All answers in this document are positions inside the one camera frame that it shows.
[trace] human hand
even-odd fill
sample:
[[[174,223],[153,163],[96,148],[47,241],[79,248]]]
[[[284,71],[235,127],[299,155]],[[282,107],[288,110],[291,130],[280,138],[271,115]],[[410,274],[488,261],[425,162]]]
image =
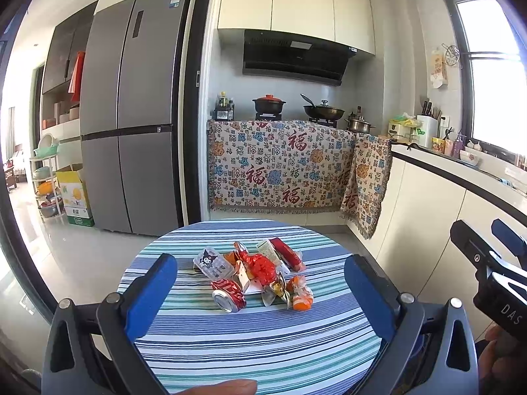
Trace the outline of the human hand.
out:
[[[527,347],[499,326],[490,328],[485,339],[489,344],[478,359],[480,393],[524,393]]]
[[[229,380],[207,386],[196,386],[179,392],[178,395],[255,395],[258,383],[256,380]]]

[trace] metal screw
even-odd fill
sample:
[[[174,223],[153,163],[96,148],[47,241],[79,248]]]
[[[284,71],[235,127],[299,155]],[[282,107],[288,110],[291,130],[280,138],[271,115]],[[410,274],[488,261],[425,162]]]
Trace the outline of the metal screw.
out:
[[[117,303],[121,299],[121,295],[118,292],[111,292],[106,296],[106,303]]]
[[[455,308],[461,308],[461,306],[463,305],[461,300],[458,299],[457,297],[452,297],[450,299],[450,304],[452,305],[452,307],[455,307]]]
[[[409,292],[404,292],[401,294],[401,301],[403,303],[407,303],[407,304],[410,304],[410,303],[413,303],[415,301],[415,297],[410,294]]]
[[[59,302],[59,307],[60,308],[68,308],[69,305],[71,305],[71,301],[69,299],[62,299]]]

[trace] patterned cloth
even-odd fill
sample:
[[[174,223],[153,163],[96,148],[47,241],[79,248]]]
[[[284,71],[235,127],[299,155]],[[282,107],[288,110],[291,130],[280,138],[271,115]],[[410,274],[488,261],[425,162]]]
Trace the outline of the patterned cloth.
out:
[[[341,211],[369,239],[380,215],[392,168],[392,143],[369,134],[356,134],[357,143]]]
[[[355,147],[351,132],[306,121],[213,121],[214,209],[338,211]]]
[[[276,236],[304,255],[312,309],[287,310],[280,301],[264,307],[253,295],[240,312],[221,311],[210,281],[192,270],[192,259],[207,245],[228,252],[234,241],[254,252],[260,240]],[[170,393],[250,378],[258,381],[259,395],[340,395],[364,376],[379,351],[380,338],[344,280],[350,252],[323,235],[271,220],[192,224],[146,247],[126,270],[119,292],[162,253],[177,258],[178,278],[136,346]]]

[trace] gas burner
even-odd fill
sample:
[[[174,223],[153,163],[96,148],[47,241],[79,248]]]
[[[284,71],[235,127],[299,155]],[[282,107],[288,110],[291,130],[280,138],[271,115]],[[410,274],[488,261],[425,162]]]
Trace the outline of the gas burner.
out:
[[[282,114],[260,114],[260,113],[256,113],[255,120],[279,121],[279,120],[282,120]]]
[[[337,121],[336,120],[326,120],[326,119],[316,119],[313,117],[309,117],[309,121],[312,121],[313,123],[317,123],[317,125],[327,126],[327,127],[337,127]]]

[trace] hanging tissue package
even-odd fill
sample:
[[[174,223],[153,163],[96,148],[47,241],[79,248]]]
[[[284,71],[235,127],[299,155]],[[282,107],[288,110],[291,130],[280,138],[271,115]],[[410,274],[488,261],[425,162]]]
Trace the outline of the hanging tissue package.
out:
[[[434,89],[438,89],[442,85],[449,84],[449,80],[446,75],[445,56],[440,50],[434,50],[431,53],[430,81]]]

